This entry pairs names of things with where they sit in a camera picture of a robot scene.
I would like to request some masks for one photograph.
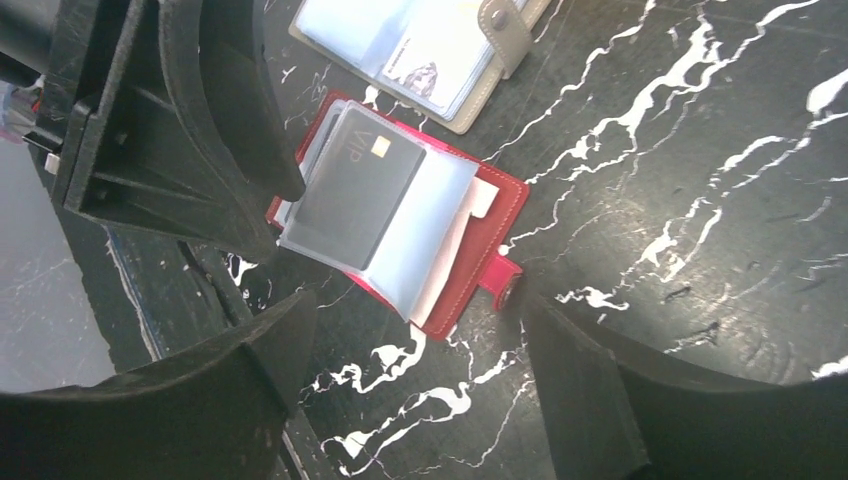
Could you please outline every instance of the black cylinder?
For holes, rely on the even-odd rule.
[[[0,0],[0,52],[45,73],[60,3],[61,0]]]

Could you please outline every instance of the white marble vein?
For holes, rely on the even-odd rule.
[[[313,103],[320,102],[327,95],[327,86],[324,85],[324,81],[327,80],[327,74],[330,72],[330,68],[333,66],[332,63],[328,63],[326,67],[324,67],[324,71],[322,73],[315,72],[312,74],[312,83],[306,87],[306,89],[297,96],[295,100],[300,100],[304,95],[309,94],[309,100]]]
[[[232,253],[227,254],[227,271],[230,272],[230,276],[233,278],[233,282],[235,282],[237,287],[241,286],[241,281],[242,278],[244,278],[245,272],[253,270],[258,266],[258,263],[248,262],[238,255],[233,255]]]
[[[695,333],[686,338],[675,340],[677,344],[673,348],[663,350],[665,354],[679,353],[690,348],[700,347],[701,345],[715,344],[716,336],[718,335],[718,327],[711,326],[705,330]]]
[[[675,27],[671,27],[671,28],[668,29],[668,32],[666,32],[666,33],[671,35],[671,44],[674,47],[674,49],[676,50],[677,49],[677,40],[680,38],[680,37],[677,36],[677,29]]]
[[[637,264],[647,260],[653,263],[655,267],[659,268],[660,261],[657,258],[657,255],[671,247],[677,246],[677,240],[671,238],[671,235],[668,233],[672,222],[674,222],[673,219],[665,222],[662,234],[645,247],[645,250],[642,252],[642,256],[639,257],[639,260],[636,262]]]
[[[563,159],[572,157],[574,159],[587,160],[586,153],[588,152],[587,145],[592,140],[594,147],[592,150],[597,151],[600,148],[601,134],[612,124],[624,127],[630,136],[633,147],[625,150],[618,159],[613,161],[602,162],[596,167],[590,167],[586,164],[581,164],[572,170],[569,180],[574,181],[577,177],[584,173],[597,173],[599,170],[611,165],[621,163],[630,153],[638,150],[638,142],[636,132],[644,120],[645,114],[654,105],[654,95],[660,87],[669,87],[673,89],[670,95],[680,96],[684,94],[696,94],[708,88],[712,82],[713,76],[729,65],[736,63],[742,54],[750,47],[751,44],[763,38],[766,34],[765,27],[779,18],[781,15],[791,10],[802,8],[807,5],[818,2],[819,0],[810,0],[808,2],[782,5],[770,11],[763,17],[762,20],[756,23],[757,34],[747,38],[733,52],[733,55],[721,58],[719,48],[722,42],[714,37],[712,24],[707,20],[703,10],[698,6],[697,20],[699,23],[689,36],[689,49],[669,68],[668,72],[661,75],[648,83],[639,93],[636,94],[630,109],[619,117],[605,118],[589,130],[577,143],[564,152],[562,152],[545,171],[535,174],[527,180],[529,184],[535,184],[542,178],[556,171]],[[689,84],[686,81],[686,75],[697,65],[706,64],[707,67],[700,75],[698,83]]]
[[[558,0],[557,1],[557,6],[554,8],[554,13],[552,13],[551,16],[548,17],[548,21],[545,22],[544,28],[542,28],[542,31],[539,33],[539,36],[536,37],[535,40],[533,40],[533,43],[539,43],[539,41],[545,36],[545,34],[548,33],[548,29],[551,28],[551,22],[553,22],[554,19],[559,18],[558,17],[559,11],[562,9],[563,3],[565,3],[565,0]],[[571,1],[571,5],[568,7],[568,10],[565,12],[565,17],[562,19],[563,22],[565,22],[565,19],[568,18],[568,12],[571,11],[571,7],[573,7],[573,6],[574,6],[574,0]]]
[[[762,177],[762,175],[765,172],[771,170],[772,168],[780,166],[784,161],[786,161],[786,159],[788,159],[792,155],[794,155],[794,154],[798,153],[799,151],[809,147],[810,144],[812,143],[812,139],[811,139],[812,134],[813,134],[814,131],[816,131],[816,129],[818,129],[819,127],[821,127],[823,125],[827,125],[828,123],[830,123],[832,121],[839,120],[839,119],[845,118],[845,117],[848,117],[848,112],[838,113],[838,114],[828,113],[827,115],[825,115],[821,119],[813,120],[812,122],[810,122],[807,125],[807,128],[804,130],[804,133],[801,136],[801,139],[798,140],[795,143],[795,146],[793,146],[789,150],[784,151],[780,156],[778,156],[777,158],[775,158],[771,162],[763,165],[762,167],[759,168],[759,170],[757,170],[753,174],[746,175],[748,178],[745,179],[744,181],[739,182],[736,185],[734,185],[732,187],[732,189],[738,190],[742,187],[745,187],[747,185],[754,183],[756,180],[758,180],[760,177]],[[724,192],[722,194],[722,197],[727,197],[728,195],[730,195],[730,191]]]
[[[373,85],[368,85],[365,87],[365,99],[362,100],[362,104],[366,107],[370,106],[375,112],[379,112],[380,109],[377,108],[377,98],[379,96],[380,89]]]
[[[579,290],[572,290],[565,295],[557,295],[556,300],[560,303],[568,303],[572,300],[577,302],[585,301],[592,308],[611,308],[623,312],[630,308],[627,302],[612,303],[609,299],[615,297],[617,291],[604,293],[593,287],[583,287]]]
[[[848,253],[837,253],[823,260],[803,260],[804,263],[812,265],[807,268],[807,276],[797,278],[808,282],[817,282],[819,280],[816,272],[819,270],[829,270],[831,268],[842,268],[845,262],[848,261]]]
[[[746,288],[745,290],[741,291],[740,293],[738,293],[736,295],[733,295],[733,296],[726,296],[725,295],[722,298],[723,299],[730,298],[731,300],[739,300],[742,297],[745,297],[747,295],[750,295],[751,293],[756,292],[757,290],[761,289],[766,284],[768,284],[769,282],[772,281],[772,279],[777,274],[777,272],[780,271],[780,267],[782,265],[783,265],[783,262],[777,262],[774,265],[774,267],[772,267],[771,270],[769,270],[769,273],[766,274],[759,282],[755,283],[754,285],[751,285],[750,287]]]
[[[786,141],[789,140],[774,135],[769,135],[754,140],[747,147],[745,147],[745,150],[743,150],[741,153],[731,155],[727,158],[727,160],[724,161],[724,165],[719,167],[716,173],[713,174],[713,177],[710,178],[710,187],[718,188],[718,184],[721,182],[721,174],[730,172],[731,170],[739,166],[740,163],[742,163],[746,158],[750,157],[751,154],[753,154],[755,151],[772,143],[782,143]]]
[[[337,299],[333,300],[333,301],[332,301],[332,302],[330,302],[330,303],[325,303],[325,304],[323,304],[323,305],[318,305],[317,307],[315,307],[315,308],[316,308],[316,310],[321,310],[322,308],[330,308],[330,307],[334,307],[334,306],[336,306],[336,304],[337,304],[337,303],[341,302],[341,301],[342,301],[342,299],[344,299],[344,298],[347,296],[347,294],[349,294],[349,293],[350,293],[350,291],[351,291],[351,290],[353,290],[353,287],[354,287],[354,286],[356,286],[356,284],[355,284],[355,283],[351,283],[351,284],[350,284],[350,286],[349,286],[349,287],[347,287],[347,290],[345,290],[345,291],[344,291],[344,293],[342,293],[342,294],[341,294],[341,296],[339,296],[339,298],[337,298]]]
[[[652,121],[655,120],[656,118],[658,118],[659,116],[661,116],[662,114],[664,114],[665,112],[667,112],[671,108],[671,102],[677,96],[676,93],[677,92],[673,92],[671,95],[669,95],[665,108],[662,111],[660,111],[659,113],[657,113],[654,116],[654,118],[651,119]],[[668,133],[663,138],[661,138],[651,148],[649,148],[647,150],[643,150],[641,152],[637,152],[636,155],[633,156],[633,168],[630,172],[630,175],[628,175],[623,180],[623,182],[621,184],[619,184],[618,187],[616,187],[616,190],[622,190],[622,188],[624,187],[626,182],[628,180],[632,179],[633,177],[635,177],[637,173],[639,173],[639,160],[642,157],[644,157],[646,155],[650,155],[651,153],[654,153],[655,151],[657,151],[657,149],[659,149],[661,146],[663,146],[663,144],[665,144],[665,142],[669,141],[677,133],[677,131],[680,129],[680,125],[683,123],[683,120],[685,120],[686,117],[689,115],[689,106],[692,105],[693,103],[697,102],[700,95],[701,95],[700,92],[698,92],[698,93],[692,95],[692,98],[690,98],[689,100],[687,100],[686,102],[683,103],[683,107],[680,109],[680,115],[677,117],[677,120],[674,121],[674,125],[671,126],[671,130],[669,130]]]
[[[846,83],[848,83],[848,68],[816,85],[807,95],[807,111],[817,117],[821,116],[822,110],[836,100],[836,95]]]
[[[686,254],[686,258],[683,259],[682,262],[675,262],[668,276],[663,278],[663,283],[668,283],[669,281],[671,281],[675,277],[675,275],[680,272],[680,270],[682,270],[689,262],[692,261],[692,258],[698,254],[698,251],[701,249],[701,246],[704,245],[704,242],[707,241],[707,237],[709,237],[713,227],[715,227],[716,224],[718,224],[718,222],[721,220],[721,216],[721,207],[718,207],[713,210],[713,216],[710,217],[710,219],[707,220],[707,222],[704,224],[704,228],[701,229],[701,235],[698,237],[698,241],[697,243],[695,243],[695,246],[688,254]]]
[[[488,161],[493,160],[498,155],[500,155],[506,148],[518,143],[522,138],[524,138],[524,136],[527,134],[527,132],[531,128],[533,128],[533,126],[537,125],[539,122],[541,122],[541,121],[545,120],[546,118],[550,117],[551,115],[553,115],[554,109],[556,107],[558,107],[565,100],[565,95],[568,92],[574,92],[574,91],[577,91],[577,90],[580,90],[581,88],[583,88],[583,85],[586,84],[586,78],[589,76],[589,71],[592,69],[592,64],[594,63],[594,61],[599,56],[607,55],[613,49],[613,46],[615,45],[616,40],[620,40],[622,38],[627,38],[627,37],[632,37],[632,36],[636,35],[637,33],[639,33],[639,31],[642,30],[642,27],[645,25],[645,20],[648,18],[648,14],[651,12],[651,10],[654,9],[654,7],[656,7],[656,1],[655,0],[648,0],[645,3],[644,10],[642,11],[642,16],[639,17],[639,20],[637,21],[636,25],[634,25],[634,26],[632,26],[632,27],[630,27],[630,28],[628,28],[628,29],[626,29],[622,32],[619,32],[619,33],[613,35],[612,38],[610,38],[609,41],[607,42],[607,46],[605,48],[599,47],[599,48],[592,50],[592,53],[590,53],[589,56],[586,57],[586,61],[584,62],[583,73],[580,75],[580,81],[575,83],[575,84],[568,84],[568,85],[565,85],[562,88],[560,88],[559,97],[556,100],[554,100],[554,103],[552,103],[551,106],[548,107],[541,116],[539,116],[539,117],[531,120],[529,123],[527,123],[524,126],[524,128],[521,130],[521,133],[519,133],[517,137],[515,137],[514,139],[512,139],[512,140],[504,143],[503,145],[501,145],[497,149],[497,151],[495,151],[495,153],[486,157],[485,159],[483,159],[483,161],[488,162]]]
[[[292,68],[290,68],[288,70],[283,69],[283,78],[280,80],[280,85],[285,84],[286,80],[289,79],[289,75],[294,73],[295,70],[297,70],[297,65],[293,66]]]
[[[397,414],[388,417],[382,422],[380,422],[379,427],[368,431],[353,431],[347,435],[334,436],[324,440],[321,443],[322,450],[326,449],[326,446],[331,443],[341,445],[351,459],[358,458],[363,452],[366,452],[368,456],[368,460],[365,461],[364,465],[359,468],[349,467],[348,465],[340,465],[339,472],[345,477],[353,477],[359,475],[369,468],[371,468],[374,464],[378,464],[384,469],[385,467],[380,463],[379,456],[380,454],[392,444],[403,439],[410,431],[418,428],[423,424],[438,424],[449,422],[461,415],[466,414],[472,407],[473,402],[470,396],[470,393],[474,391],[474,389],[480,385],[484,385],[496,377],[502,375],[504,372],[509,370],[511,367],[519,363],[519,355],[526,350],[526,332],[524,331],[524,325],[521,325],[521,338],[522,344],[516,350],[504,351],[501,353],[497,363],[490,367],[485,372],[480,375],[473,376],[472,373],[472,365],[474,362],[473,355],[469,357],[469,366],[468,366],[468,379],[464,381],[460,381],[457,383],[455,387],[436,387],[424,392],[415,393],[410,395],[405,402],[400,406],[397,411]],[[463,340],[449,340],[449,345],[453,347],[457,347],[459,345],[464,346],[468,349],[469,353],[471,352],[471,348],[468,345],[467,341]],[[403,350],[398,349],[395,346],[389,345],[380,347],[379,349],[375,349],[372,353],[376,354],[380,358],[380,362],[383,366],[384,371],[394,365],[399,358],[402,358],[405,355]],[[446,454],[446,458],[449,458],[457,463],[462,463],[472,468],[477,468],[481,466],[488,455],[494,451],[497,447],[500,436],[503,433],[503,430],[510,419],[512,411],[515,409],[515,406],[519,400],[519,398],[528,391],[530,385],[534,383],[532,379],[527,379],[529,377],[529,373],[525,374],[525,382],[516,392],[512,405],[507,410],[506,416],[501,423],[501,427],[499,428],[497,434],[495,435],[494,441],[491,446],[489,446],[482,454],[480,460],[477,461],[469,461],[467,459],[461,459],[456,456],[452,456]],[[321,389],[320,378],[316,379],[316,384],[312,386],[314,392],[326,391],[326,389]],[[367,393],[378,385],[378,381],[372,383],[368,389],[359,389],[354,385],[354,389],[359,393]],[[445,406],[448,407],[449,412],[445,415],[434,417],[434,416],[420,416],[416,417],[414,414],[415,410],[418,408],[427,405],[430,402],[441,402]],[[436,470],[441,468],[441,466],[432,466],[427,467],[427,472]]]
[[[572,233],[571,236],[566,241],[565,248],[561,252],[559,252],[556,257],[554,257],[553,261],[557,262],[557,261],[559,261],[560,258],[564,257],[565,255],[568,255],[568,252],[571,249],[571,244],[577,239],[577,237],[583,232],[583,230],[588,228],[590,225],[598,223],[602,218],[606,217],[607,215],[614,215],[614,214],[620,214],[620,213],[622,213],[622,210],[612,210],[612,211],[608,211],[608,212],[603,212],[603,213],[599,213],[599,214],[595,215],[594,217],[590,218],[589,220],[585,221],[583,223],[583,225],[580,225],[579,227],[577,227],[574,230],[574,233]]]
[[[817,370],[813,370],[811,373],[815,380],[830,377],[832,375],[844,375],[848,373],[848,356],[842,357],[835,362],[825,363]]]
[[[832,200],[833,200],[833,197],[831,197],[831,196],[824,197],[824,200],[822,201],[821,206],[820,206],[818,209],[816,209],[816,211],[815,211],[815,212],[813,212],[813,213],[812,213],[809,217],[807,217],[807,218],[802,218],[801,220],[796,220],[796,221],[795,221],[795,223],[807,223],[807,222],[812,222],[813,220],[815,220],[815,219],[819,218],[820,216],[822,216],[822,214],[825,212],[825,210],[827,210],[828,208],[830,208],[830,205],[831,205],[831,203],[832,203]]]
[[[507,254],[509,254],[510,250],[515,248],[515,242],[517,242],[521,239],[524,239],[524,238],[532,237],[539,232],[548,231],[548,230],[554,228],[555,226],[557,226],[557,224],[559,223],[559,205],[563,201],[565,201],[565,199],[568,198],[568,196],[572,192],[574,192],[574,188],[575,188],[575,186],[572,185],[571,188],[566,190],[565,193],[560,195],[560,197],[556,200],[556,202],[554,202],[554,209],[553,209],[553,212],[551,212],[551,217],[552,217],[551,223],[549,223],[549,224],[547,224],[543,227],[536,227],[532,231],[525,232],[525,233],[522,233],[520,235],[516,235],[516,236],[510,238],[507,245],[501,245],[501,247],[498,249],[498,253],[500,253],[501,255],[507,255]]]
[[[289,122],[291,122],[293,120],[297,120],[298,118],[303,118],[304,115],[306,115],[306,110],[298,113],[297,115],[292,115],[292,116],[286,117],[286,120],[283,122],[283,129],[288,130]]]
[[[323,393],[333,387],[345,384],[350,384],[351,388],[357,393],[365,394],[383,383],[394,382],[417,365],[424,355],[427,336],[411,324],[409,336],[414,343],[412,351],[409,351],[409,347],[401,348],[396,345],[383,345],[371,351],[371,357],[376,355],[380,359],[380,365],[383,369],[383,373],[377,378],[370,381],[363,380],[362,367],[351,363],[342,367],[338,372],[325,372],[318,375],[312,384],[301,391],[301,394],[308,398],[313,394]],[[329,377],[329,383],[326,383],[326,377]]]

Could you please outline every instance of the stitching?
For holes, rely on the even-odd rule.
[[[480,286],[485,288],[486,290],[488,290],[490,292],[495,289],[494,285],[492,285],[491,283],[483,282],[483,281],[480,281]]]
[[[463,153],[463,152],[461,152],[457,149],[451,149],[451,150],[452,150],[452,153],[455,153],[457,155],[461,155],[461,156],[468,158],[470,160],[474,160],[472,157],[468,156],[467,154],[465,154],[465,153]],[[499,170],[495,169],[494,167],[490,167],[490,166],[485,165],[485,164],[481,164],[480,166],[485,168],[489,173],[492,173],[493,175],[500,178],[501,180],[506,181],[506,183],[513,185],[513,186],[516,186],[519,189],[521,188],[522,183],[519,182],[517,179],[500,172]],[[436,330],[433,333],[434,335],[438,335],[438,336],[443,335],[445,333],[445,331],[447,330],[449,325],[455,324],[457,321],[459,321],[458,318],[456,320],[452,320],[454,318],[454,314],[456,314],[456,311],[459,308],[460,303],[462,303],[462,299],[465,297],[465,294],[468,292],[468,288],[471,287],[471,285],[474,283],[472,281],[472,279],[474,277],[476,277],[477,274],[479,273],[480,267],[483,265],[484,259],[486,259],[487,257],[489,257],[491,255],[492,248],[494,247],[496,239],[498,237],[500,237],[501,232],[504,230],[504,227],[506,227],[506,224],[509,222],[509,219],[512,217],[512,213],[515,211],[515,207],[518,205],[520,198],[521,198],[521,195],[519,194],[519,195],[516,195],[515,198],[513,199],[512,205],[510,205],[509,209],[507,210],[506,215],[504,216],[504,220],[498,226],[498,229],[496,230],[495,235],[489,241],[489,245],[484,250],[484,254],[480,257],[480,260],[477,262],[477,265],[474,267],[474,270],[471,273],[471,277],[469,278],[469,281],[466,283],[465,287],[462,289],[462,292],[460,293],[459,297],[457,298],[456,303],[454,303],[453,307],[451,307],[450,313],[448,313],[447,317],[444,318],[444,320],[441,322],[441,325],[436,327]]]
[[[466,126],[470,127],[470,122],[477,118],[477,115],[480,113],[480,110],[483,109],[483,106],[481,104],[489,99],[489,97],[492,95],[492,91],[494,90],[493,86],[495,82],[500,79],[500,76],[497,74],[497,72],[492,71],[491,65],[486,68],[486,72],[484,75],[486,75],[488,79],[486,80],[486,83],[483,84],[483,90],[480,92],[479,95],[475,96],[474,103],[471,104],[471,109],[468,111],[468,113],[465,114],[465,117],[462,119],[462,123],[457,127],[459,129],[462,129]]]
[[[501,63],[504,64],[503,69],[506,70],[506,68],[507,68],[507,66],[506,66],[506,52],[504,52],[502,42],[500,42],[498,40],[497,35],[495,35],[494,32],[492,32],[492,29],[489,27],[489,22],[487,22],[485,20],[485,17],[484,17],[484,15],[487,15],[489,13],[489,7],[491,7],[492,4],[494,4],[494,1],[495,0],[491,0],[489,2],[486,2],[486,7],[480,9],[480,11],[477,13],[477,23],[480,25],[480,29],[483,30],[483,33],[486,35],[486,38],[492,39],[492,41],[490,41],[489,43],[491,43],[492,46],[495,47],[495,51],[498,53],[498,57],[500,58]],[[515,6],[515,4],[512,3],[512,0],[507,0],[507,2],[511,6]],[[516,10],[514,8],[513,9],[506,8],[506,9],[509,10],[510,13],[514,13],[514,10]],[[524,19],[521,18],[520,12],[519,12],[518,17],[521,19],[522,22],[524,21]]]

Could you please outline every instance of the marble table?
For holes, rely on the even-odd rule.
[[[571,316],[781,384],[848,368],[848,3],[553,0],[456,136],[293,41],[266,57],[292,144],[339,89],[525,179],[506,246]],[[553,478],[523,328],[474,297],[445,343],[281,250],[231,272],[321,307],[302,405],[340,475]]]

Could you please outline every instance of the red leather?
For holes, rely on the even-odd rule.
[[[483,278],[480,279],[480,286],[494,295],[492,305],[495,310],[503,309],[515,282],[523,273],[524,270],[520,266],[500,253],[492,255],[486,271],[483,272]]]
[[[318,126],[327,114],[327,109],[334,101],[339,99],[350,100],[350,97],[341,92],[333,91],[330,92],[324,99],[324,103],[321,105],[312,127],[309,129],[306,137],[296,151],[296,158],[298,162],[303,161],[306,149],[315,138]],[[435,340],[444,340],[450,333],[453,326],[456,325],[456,322],[459,321],[462,312],[465,310],[465,307],[471,299],[471,295],[474,293],[478,284],[480,284],[483,280],[483,276],[490,264],[493,267],[496,267],[496,269],[501,268],[501,270],[496,270],[494,272],[495,277],[493,278],[500,278],[498,275],[502,277],[504,272],[508,270],[503,270],[502,268],[506,264],[502,262],[492,263],[492,260],[497,258],[497,249],[501,243],[503,243],[509,228],[515,222],[518,213],[527,201],[530,188],[527,184],[515,177],[507,175],[506,173],[481,162],[465,152],[414,130],[409,126],[400,124],[386,115],[379,112],[375,113],[378,113],[383,118],[386,118],[395,124],[401,125],[411,134],[431,143],[440,150],[446,150],[454,155],[476,162],[480,166],[477,171],[477,177],[483,181],[491,183],[499,189],[494,203],[489,208],[488,215],[486,215],[485,218],[472,217],[469,220],[468,227],[466,228],[465,235],[463,236],[462,244],[459,247],[459,252],[457,253],[447,284],[445,285],[444,290],[442,290],[442,294],[439,296],[439,300],[436,302],[430,317],[421,328],[421,330],[431,338]],[[276,208],[279,208],[279,204],[272,205],[273,212],[269,210],[269,218],[273,219],[273,215],[276,213]],[[509,280],[512,277],[513,275],[510,275],[509,278],[503,279],[504,282],[501,287],[501,291],[508,285]],[[386,303],[385,300],[380,298],[380,296],[368,287],[368,285],[361,279],[353,278],[353,280],[358,285],[369,291],[369,293],[380,299],[383,303]],[[486,283],[491,287],[493,281],[490,278],[490,280]],[[499,292],[495,291],[493,293],[496,293],[497,302]]]
[[[277,210],[280,209],[280,205],[282,205],[282,204],[283,204],[282,198],[274,197],[274,199],[271,200],[271,206],[268,207],[268,211],[265,212],[265,220],[267,220],[268,223],[270,223],[271,225],[273,225],[277,228],[280,228],[280,229],[282,229],[283,226],[280,225],[280,222],[277,221],[276,217],[277,217]]]

